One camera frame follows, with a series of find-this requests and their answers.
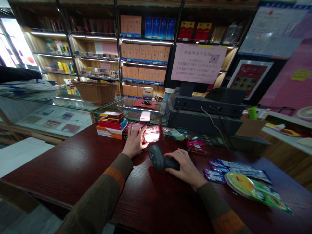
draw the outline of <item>computer mouse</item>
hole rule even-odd
[[[144,101],[142,102],[142,104],[144,104],[144,105],[151,105],[152,103],[151,103],[150,101],[144,100]]]

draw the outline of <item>paper sign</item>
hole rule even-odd
[[[311,75],[311,72],[312,71],[307,70],[297,70],[290,79],[297,81],[305,81]]]
[[[226,51],[222,46],[177,44],[171,79],[213,84]]]
[[[109,63],[101,63],[101,68],[106,69],[106,70],[110,70],[111,66]]]

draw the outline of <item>green packet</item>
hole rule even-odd
[[[290,208],[272,186],[262,184],[256,180],[249,179],[242,174],[234,172],[226,173],[225,180],[238,194],[293,215]]]

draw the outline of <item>yellow sticky note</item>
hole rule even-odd
[[[297,70],[290,79],[297,81],[305,81],[311,75],[311,72],[312,71],[308,70]]]

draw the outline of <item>pink card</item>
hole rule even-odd
[[[213,84],[226,52],[227,49],[222,46],[178,43],[171,79]]]

